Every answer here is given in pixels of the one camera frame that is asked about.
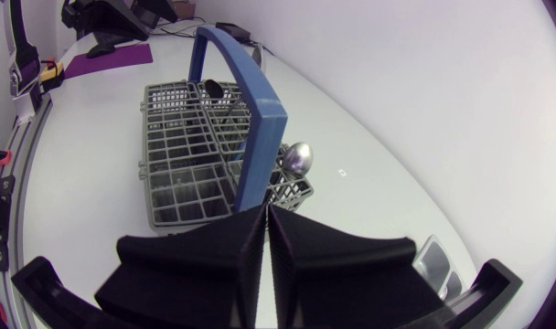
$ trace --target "blue handle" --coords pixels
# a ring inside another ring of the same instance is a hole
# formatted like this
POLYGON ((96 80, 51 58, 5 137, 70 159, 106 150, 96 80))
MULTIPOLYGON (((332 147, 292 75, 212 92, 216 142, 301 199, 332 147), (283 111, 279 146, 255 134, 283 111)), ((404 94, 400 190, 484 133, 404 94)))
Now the blue handle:
POLYGON ((197 28, 189 81, 201 81, 208 41, 212 41, 225 58, 251 113, 248 143, 234 205, 234 210, 240 212, 263 202, 288 115, 253 59, 233 37, 215 27, 197 28))

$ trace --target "gray plastic basket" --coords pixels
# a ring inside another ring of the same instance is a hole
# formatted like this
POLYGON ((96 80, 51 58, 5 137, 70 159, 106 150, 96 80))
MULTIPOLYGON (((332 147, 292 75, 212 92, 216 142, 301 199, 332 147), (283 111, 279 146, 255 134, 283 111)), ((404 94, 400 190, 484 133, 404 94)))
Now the gray plastic basket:
MULTIPOLYGON (((211 99, 202 82, 178 81, 145 87, 144 179, 148 217, 159 233, 207 223, 233 212, 241 164, 250 128, 250 112, 235 83, 221 82, 222 99, 211 99)), ((313 194, 304 177, 281 168, 283 145, 266 190, 265 201, 295 211, 313 194)))

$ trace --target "white tabletop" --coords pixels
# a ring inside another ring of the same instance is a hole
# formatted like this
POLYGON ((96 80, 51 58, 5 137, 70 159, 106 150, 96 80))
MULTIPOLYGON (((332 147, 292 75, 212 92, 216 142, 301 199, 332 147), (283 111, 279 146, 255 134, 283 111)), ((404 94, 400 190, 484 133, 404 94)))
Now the white tabletop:
MULTIPOLYGON (((51 92, 54 106, 28 181, 24 262, 45 256, 65 287, 87 302, 96 304, 93 294, 120 264, 118 238, 155 236, 138 178, 140 101, 148 84, 187 78, 192 42, 151 37, 153 63, 65 80, 51 92)), ((80 40, 65 65, 93 44, 91 36, 80 40)), ((307 175, 315 194, 297 212, 361 237, 408 237, 417 248, 435 234, 468 287, 476 270, 467 249, 414 178, 321 90, 279 59, 266 58, 266 76, 289 116, 283 142, 310 143, 315 154, 307 175)), ((203 77, 234 81, 212 45, 203 77)), ((257 327, 276 326, 269 255, 265 244, 257 327)))

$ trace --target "metal spoon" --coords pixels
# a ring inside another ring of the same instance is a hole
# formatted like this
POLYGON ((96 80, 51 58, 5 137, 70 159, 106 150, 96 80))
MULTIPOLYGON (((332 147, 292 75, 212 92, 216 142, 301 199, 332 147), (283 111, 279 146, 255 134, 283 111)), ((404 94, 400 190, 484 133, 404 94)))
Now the metal spoon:
POLYGON ((282 168, 289 174, 302 177, 313 165, 313 149, 307 143, 295 143, 284 153, 282 168))

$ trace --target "purple mat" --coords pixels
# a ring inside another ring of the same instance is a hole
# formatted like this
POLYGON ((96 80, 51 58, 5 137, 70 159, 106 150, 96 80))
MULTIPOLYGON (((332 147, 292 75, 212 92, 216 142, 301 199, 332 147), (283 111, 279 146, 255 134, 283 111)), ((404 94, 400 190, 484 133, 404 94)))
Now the purple mat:
POLYGON ((120 47, 108 55, 87 58, 87 54, 77 55, 65 70, 65 79, 97 72, 105 69, 152 63, 150 45, 133 45, 120 47))

